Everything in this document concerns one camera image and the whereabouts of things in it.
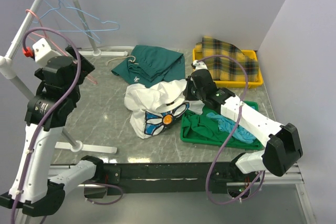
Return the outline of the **pink wire hanger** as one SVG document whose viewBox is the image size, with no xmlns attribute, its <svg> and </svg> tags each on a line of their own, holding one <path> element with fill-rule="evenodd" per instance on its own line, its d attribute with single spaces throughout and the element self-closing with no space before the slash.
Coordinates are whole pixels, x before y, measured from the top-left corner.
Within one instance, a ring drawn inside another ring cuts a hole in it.
<svg viewBox="0 0 336 224">
<path fill-rule="evenodd" d="M 26 9 L 25 12 L 27 14 L 31 14 L 33 16 L 33 18 L 35 18 L 37 20 L 37 22 L 39 23 L 40 27 L 43 27 L 43 24 L 41 22 L 41 20 L 39 19 L 39 17 L 31 10 L 31 9 Z M 53 45 L 53 47 L 59 52 L 62 53 L 63 55 L 69 56 L 69 53 L 65 52 L 63 49 L 61 49 L 48 35 L 47 33 L 44 31 L 43 34 L 44 35 L 40 35 L 38 33 L 33 32 L 34 35 L 39 36 L 39 37 L 43 37 L 45 38 L 49 43 L 51 43 Z M 97 80 L 90 74 L 87 75 L 86 77 L 91 83 L 93 83 L 94 85 L 97 85 L 98 82 Z"/>
</svg>

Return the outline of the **white flower print t-shirt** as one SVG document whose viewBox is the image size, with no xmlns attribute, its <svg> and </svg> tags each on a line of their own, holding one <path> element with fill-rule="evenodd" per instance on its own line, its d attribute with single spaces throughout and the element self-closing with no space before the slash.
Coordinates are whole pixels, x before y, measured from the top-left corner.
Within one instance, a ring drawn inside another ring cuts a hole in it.
<svg viewBox="0 0 336 224">
<path fill-rule="evenodd" d="M 131 111 L 130 124 L 137 137 L 146 139 L 167 130 L 190 110 L 203 113 L 204 103 L 185 99 L 186 80 L 159 82 L 147 88 L 142 84 L 127 87 L 124 105 Z"/>
</svg>

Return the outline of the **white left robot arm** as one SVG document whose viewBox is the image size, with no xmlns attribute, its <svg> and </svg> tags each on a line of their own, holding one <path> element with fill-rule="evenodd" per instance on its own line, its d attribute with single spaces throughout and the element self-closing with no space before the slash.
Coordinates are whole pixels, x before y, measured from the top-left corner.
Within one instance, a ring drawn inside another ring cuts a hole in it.
<svg viewBox="0 0 336 224">
<path fill-rule="evenodd" d="M 67 172 L 48 178 L 55 145 L 61 137 L 68 115 L 80 100 L 79 86 L 94 66 L 71 46 L 68 56 L 55 56 L 35 71 L 41 80 L 36 95 L 29 101 L 24 151 L 11 189 L 1 195 L 1 206 L 31 217 L 50 216 L 62 205 L 65 196 L 78 185 L 104 178 L 103 161 L 85 156 Z"/>
</svg>

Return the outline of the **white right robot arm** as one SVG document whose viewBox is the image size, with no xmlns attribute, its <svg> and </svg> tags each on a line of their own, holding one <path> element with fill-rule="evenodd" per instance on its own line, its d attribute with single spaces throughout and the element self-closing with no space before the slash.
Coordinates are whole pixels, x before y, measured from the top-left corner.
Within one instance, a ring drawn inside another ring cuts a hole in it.
<svg viewBox="0 0 336 224">
<path fill-rule="evenodd" d="M 237 122 L 265 148 L 263 151 L 237 156 L 230 168 L 233 180 L 242 181 L 248 173 L 267 170 L 283 176 L 303 155 L 297 128 L 273 121 L 252 109 L 239 96 L 226 88 L 218 88 L 206 69 L 194 71 L 186 79 L 185 98 L 202 101 L 206 107 Z"/>
</svg>

